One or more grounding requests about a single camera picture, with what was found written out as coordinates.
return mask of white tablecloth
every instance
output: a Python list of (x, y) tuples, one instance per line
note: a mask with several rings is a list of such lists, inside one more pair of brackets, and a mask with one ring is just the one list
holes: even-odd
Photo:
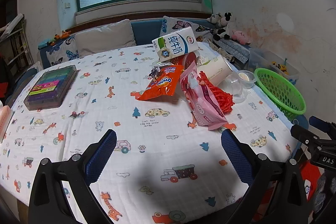
[[(207, 45), (199, 45), (201, 55), (214, 54)], [(221, 147), (218, 130), (193, 125), (190, 108), (178, 95), (135, 99), (150, 82), (147, 76), (157, 58), (147, 45), (63, 63), (59, 67), (74, 64), (80, 71), (61, 107), (28, 111), (23, 100), (30, 88), (44, 72), (57, 67), (39, 72), (12, 107), (15, 114), (0, 145), (0, 184), (28, 205), (41, 159), (67, 160), (111, 128), (118, 149), (90, 187), (106, 213), (115, 212), (112, 221), (164, 223), (175, 215), (184, 223), (242, 197), (248, 186)], [(227, 127), (240, 141), (271, 160), (290, 157), (297, 143), (290, 136), (290, 123), (258, 87), (232, 108), (226, 114)], [(149, 117), (154, 111), (160, 115)], [(74, 214), (85, 222), (68, 184), (64, 187)]]

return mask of blue gripper pad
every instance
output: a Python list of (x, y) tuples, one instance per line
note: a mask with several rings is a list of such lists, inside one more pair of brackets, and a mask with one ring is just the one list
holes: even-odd
[(311, 116), (309, 118), (309, 124), (322, 132), (328, 133), (330, 131), (330, 126), (327, 122), (322, 121), (319, 118), (316, 118), (315, 116)]
[(247, 183), (248, 186), (251, 186), (254, 179), (252, 175), (252, 166), (234, 139), (231, 137), (228, 129), (222, 132), (221, 141), (222, 147), (235, 168), (241, 182)]
[(116, 144), (117, 135), (113, 130), (105, 137), (103, 141), (99, 141), (100, 146), (96, 149), (93, 156), (85, 166), (85, 182), (89, 186), (98, 180), (107, 161), (109, 160)]

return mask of silver screw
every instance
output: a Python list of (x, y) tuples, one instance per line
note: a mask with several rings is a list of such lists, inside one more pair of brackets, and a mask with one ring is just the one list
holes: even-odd
[(77, 161), (77, 160), (79, 160), (81, 158), (81, 155), (80, 154), (74, 154), (72, 157), (71, 157), (71, 159), (73, 160), (73, 161)]
[(46, 165), (48, 163), (48, 161), (49, 160), (47, 158), (44, 158), (44, 159), (41, 160), (41, 164)]
[(260, 160), (267, 160), (267, 156), (265, 154), (263, 154), (263, 153), (258, 154), (258, 158)]
[(290, 163), (291, 165), (296, 165), (296, 160), (295, 160), (295, 159), (290, 159), (290, 160), (289, 160), (289, 163)]

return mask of white milk carton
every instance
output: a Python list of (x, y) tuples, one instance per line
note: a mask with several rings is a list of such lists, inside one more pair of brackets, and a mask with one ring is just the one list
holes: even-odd
[(152, 41), (160, 61), (198, 50), (198, 44), (191, 27), (156, 38)]

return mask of green basket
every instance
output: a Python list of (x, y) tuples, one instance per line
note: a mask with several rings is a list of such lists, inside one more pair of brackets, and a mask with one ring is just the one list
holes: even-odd
[(254, 71), (257, 85), (278, 106), (288, 120), (306, 112), (306, 102), (301, 93), (286, 78), (274, 71), (258, 68)]

